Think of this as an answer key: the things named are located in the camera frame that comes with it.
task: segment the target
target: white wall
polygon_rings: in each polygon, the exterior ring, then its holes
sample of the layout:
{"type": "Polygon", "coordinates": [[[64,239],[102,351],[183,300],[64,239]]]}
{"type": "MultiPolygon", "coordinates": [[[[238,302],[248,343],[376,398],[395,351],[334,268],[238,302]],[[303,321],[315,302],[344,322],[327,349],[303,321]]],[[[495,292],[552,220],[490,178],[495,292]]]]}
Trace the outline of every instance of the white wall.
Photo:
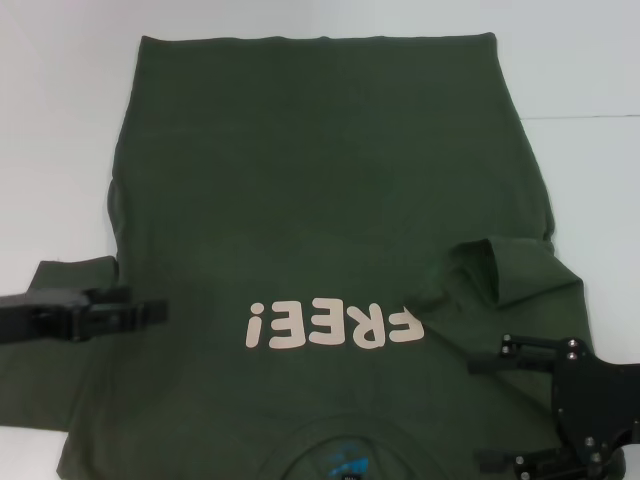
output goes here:
{"type": "MultiPolygon", "coordinates": [[[[23,291],[42,259],[115,253],[106,188],[141,35],[493,31],[559,256],[587,284],[597,352],[640,362],[640,118],[558,119],[640,114],[637,0],[0,1],[0,295],[23,291]]],[[[0,477],[57,478],[63,439],[0,429],[0,477]]]]}

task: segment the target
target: green t-shirt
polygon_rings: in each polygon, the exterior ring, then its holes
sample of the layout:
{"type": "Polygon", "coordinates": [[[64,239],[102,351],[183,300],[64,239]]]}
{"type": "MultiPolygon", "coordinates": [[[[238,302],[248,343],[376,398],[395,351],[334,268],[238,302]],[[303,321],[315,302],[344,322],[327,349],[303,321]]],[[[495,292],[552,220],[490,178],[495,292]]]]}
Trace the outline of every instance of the green t-shirt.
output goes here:
{"type": "Polygon", "coordinates": [[[465,367],[589,339],[492,34],[145,37],[109,209],[170,322],[92,343],[63,478],[453,480],[557,444],[548,378],[465,367]]]}

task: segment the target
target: white surface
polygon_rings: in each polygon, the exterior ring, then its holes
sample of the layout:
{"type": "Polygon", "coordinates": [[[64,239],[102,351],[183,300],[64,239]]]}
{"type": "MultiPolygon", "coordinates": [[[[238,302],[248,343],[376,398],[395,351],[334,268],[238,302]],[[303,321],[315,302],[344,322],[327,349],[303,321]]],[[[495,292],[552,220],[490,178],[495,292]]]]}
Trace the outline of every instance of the white surface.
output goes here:
{"type": "MultiPolygon", "coordinates": [[[[548,118],[640,114],[639,18],[637,0],[0,0],[0,295],[23,291],[42,259],[115,253],[106,189],[143,34],[493,31],[520,115],[548,118]]],[[[524,124],[559,256],[587,284],[597,352],[640,362],[640,119],[524,124]]],[[[0,429],[0,478],[57,478],[63,440],[0,429]]]]}

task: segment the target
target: white background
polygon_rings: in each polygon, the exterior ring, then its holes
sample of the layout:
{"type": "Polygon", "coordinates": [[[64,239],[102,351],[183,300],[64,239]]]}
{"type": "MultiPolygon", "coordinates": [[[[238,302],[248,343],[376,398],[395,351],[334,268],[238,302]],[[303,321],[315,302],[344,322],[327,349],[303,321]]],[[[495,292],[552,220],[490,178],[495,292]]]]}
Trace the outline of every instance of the white background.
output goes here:
{"type": "MultiPolygon", "coordinates": [[[[42,259],[115,253],[106,189],[142,35],[493,31],[550,190],[558,256],[587,285],[597,353],[640,363],[637,0],[0,2],[0,295],[25,290],[42,259]]],[[[56,479],[63,441],[0,428],[0,478],[56,479]]],[[[628,462],[640,479],[640,456],[628,462]]]]}

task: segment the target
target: exclamation mark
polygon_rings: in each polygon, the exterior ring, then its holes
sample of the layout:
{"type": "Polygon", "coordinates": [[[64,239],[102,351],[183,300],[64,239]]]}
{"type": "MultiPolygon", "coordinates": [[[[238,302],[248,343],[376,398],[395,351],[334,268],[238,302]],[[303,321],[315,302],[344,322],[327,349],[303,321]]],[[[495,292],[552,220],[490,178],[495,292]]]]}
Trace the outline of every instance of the exclamation mark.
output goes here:
{"type": "MultiPolygon", "coordinates": [[[[261,303],[254,303],[251,305],[251,313],[254,315],[260,315],[264,312],[264,305],[261,303]]],[[[246,345],[248,348],[253,348],[258,345],[260,341],[260,331],[262,330],[262,319],[260,317],[251,317],[249,319],[249,326],[247,327],[247,340],[246,345]]]]}

